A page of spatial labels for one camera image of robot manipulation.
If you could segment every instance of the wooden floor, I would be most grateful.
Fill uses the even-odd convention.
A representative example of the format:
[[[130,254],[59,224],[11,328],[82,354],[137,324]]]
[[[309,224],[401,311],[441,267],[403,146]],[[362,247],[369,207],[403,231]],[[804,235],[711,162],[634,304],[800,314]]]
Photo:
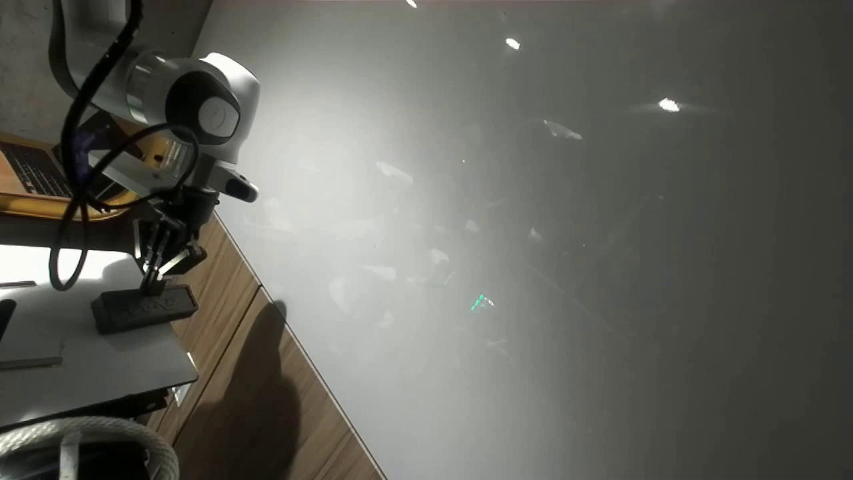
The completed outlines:
[[[183,402],[153,416],[194,480],[385,478],[273,302],[218,224],[191,286],[199,311],[177,322],[199,382]]]

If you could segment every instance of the black cable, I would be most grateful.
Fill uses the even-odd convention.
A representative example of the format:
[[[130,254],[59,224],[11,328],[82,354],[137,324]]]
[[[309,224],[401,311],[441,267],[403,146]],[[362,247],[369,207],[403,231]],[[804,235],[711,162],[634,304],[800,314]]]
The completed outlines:
[[[87,188],[91,188],[91,183],[95,182],[95,176],[101,176],[114,160],[118,160],[118,154],[123,154],[129,146],[134,146],[137,142],[141,142],[141,139],[146,139],[146,135],[153,135],[153,132],[159,132],[159,130],[173,130],[173,132],[181,132],[181,135],[187,135],[189,139],[189,144],[191,144],[191,162],[183,168],[183,174],[178,176],[178,182],[177,182],[177,186],[171,186],[171,188],[165,188],[165,192],[153,192],[153,195],[143,195],[143,196],[139,196],[139,200],[134,200],[134,203],[123,203],[123,206],[107,206],[107,203],[101,203],[105,207],[134,207],[134,206],[139,206],[139,203],[150,203],[150,200],[155,200],[155,196],[167,196],[167,195],[173,195],[173,192],[181,192],[183,188],[183,183],[187,183],[187,178],[194,174],[194,168],[198,168],[198,160],[199,160],[199,142],[198,142],[198,135],[189,130],[189,127],[181,127],[181,124],[167,124],[167,123],[163,123],[163,124],[150,124],[150,127],[141,127],[141,130],[137,130],[134,135],[129,135],[123,144],[118,144],[114,148],[109,148],[94,168],[91,168],[91,174],[85,176],[85,182],[71,192],[71,200],[67,203],[67,207],[63,207],[63,214],[62,214],[62,220],[59,220],[59,228],[57,228],[57,236],[54,236],[54,242],[51,242],[51,259],[49,259],[49,270],[51,270],[51,286],[57,288],[57,291],[69,291],[75,282],[78,282],[78,276],[79,276],[79,271],[82,271],[82,267],[85,267],[85,259],[87,259]],[[79,259],[78,259],[78,267],[75,267],[75,271],[71,271],[71,276],[69,279],[62,279],[59,276],[59,254],[62,254],[62,246],[63,246],[63,235],[67,235],[67,228],[69,228],[69,224],[71,224],[71,218],[75,218],[75,214],[79,210],[79,220],[82,220],[82,247],[79,247]]]
[[[79,178],[78,178],[78,164],[75,164],[75,130],[79,124],[79,116],[85,111],[85,106],[94,102],[94,96],[98,94],[98,88],[105,84],[105,80],[109,78],[109,72],[114,70],[114,64],[125,55],[125,51],[134,43],[134,34],[141,24],[141,0],[130,0],[130,14],[129,14],[129,24],[123,27],[123,32],[114,36],[114,43],[107,48],[107,54],[98,58],[98,64],[87,72],[85,82],[79,84],[63,124],[62,124],[62,164],[63,164],[63,176],[71,186],[71,203],[63,214],[63,218],[75,215],[75,210],[79,210],[79,220],[82,220],[82,236],[87,236],[87,207],[85,207],[85,192],[79,195]],[[79,250],[78,267],[71,271],[71,276],[63,282],[59,279],[59,247],[62,247],[62,236],[54,240],[51,246],[51,259],[49,259],[49,271],[51,271],[51,286],[57,291],[69,291],[79,271],[82,264],[87,259],[87,247]]]
[[[62,124],[59,151],[62,151],[62,162],[63,162],[63,176],[71,183],[71,188],[79,183],[78,162],[75,162],[75,132],[82,119],[82,111],[95,99],[98,88],[105,84],[105,80],[109,78],[114,64],[125,55],[125,51],[134,43],[134,34],[141,24],[141,0],[129,0],[129,2],[130,2],[129,24],[123,27],[123,32],[114,36],[114,43],[107,48],[107,54],[98,58],[98,64],[82,80],[82,84],[79,84],[79,91],[63,116],[63,124]]]

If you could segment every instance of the white surface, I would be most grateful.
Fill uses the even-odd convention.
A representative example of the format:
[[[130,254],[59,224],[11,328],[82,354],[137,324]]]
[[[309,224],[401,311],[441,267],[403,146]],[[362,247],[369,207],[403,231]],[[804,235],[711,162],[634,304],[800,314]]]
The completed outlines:
[[[389,478],[847,478],[851,18],[218,0],[221,210]]]
[[[2,282],[34,279],[29,288]],[[0,246],[0,302],[15,302],[0,354],[59,343],[62,366],[0,371],[0,426],[59,416],[194,382],[171,324],[98,335],[91,302],[141,279],[129,254],[91,250],[79,282],[59,294],[49,282],[49,247]]]

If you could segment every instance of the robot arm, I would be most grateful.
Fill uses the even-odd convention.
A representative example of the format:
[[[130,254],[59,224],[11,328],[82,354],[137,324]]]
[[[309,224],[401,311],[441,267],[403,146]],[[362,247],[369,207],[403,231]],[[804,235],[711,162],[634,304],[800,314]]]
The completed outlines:
[[[54,0],[51,67],[69,96],[78,94],[125,20],[129,2],[123,0]],[[234,170],[234,160],[251,130],[259,80],[237,62],[221,54],[165,58],[146,44],[130,44],[94,103],[139,124],[189,127],[199,142],[199,162],[189,186],[257,200],[257,186]],[[173,186],[187,162],[183,154],[173,158],[167,170],[150,170],[123,154],[107,168],[107,176],[150,195]]]
[[[54,0],[51,67],[69,96],[78,96],[114,39],[125,36],[130,7],[137,24],[139,0]],[[181,186],[178,195],[153,196],[155,220],[141,224],[146,228],[137,256],[143,271],[141,288],[105,294],[95,308],[98,322],[134,328],[187,314],[189,288],[165,288],[165,274],[181,274],[206,259],[198,228],[211,218],[218,195],[257,200],[257,186],[237,174],[234,160],[251,130],[259,80],[221,54],[165,58],[139,43],[113,62],[94,103],[141,127],[171,124],[177,146],[155,168],[123,151],[105,174],[139,196]],[[183,148],[187,130],[198,146],[191,154]]]

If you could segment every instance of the white table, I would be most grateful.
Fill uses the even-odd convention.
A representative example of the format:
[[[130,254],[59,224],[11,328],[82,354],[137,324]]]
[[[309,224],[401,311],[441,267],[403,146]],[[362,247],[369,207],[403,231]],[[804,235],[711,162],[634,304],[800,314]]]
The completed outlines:
[[[139,270],[125,254],[94,250],[79,282],[59,294],[49,282],[49,247],[0,247],[0,302],[15,302],[0,356],[11,354],[7,348],[51,348],[51,343],[62,351],[59,366],[0,371],[0,428],[194,382],[191,356],[171,324],[95,332],[91,302],[101,291],[134,286]]]
[[[218,214],[387,478],[853,478],[853,2],[237,2]]]

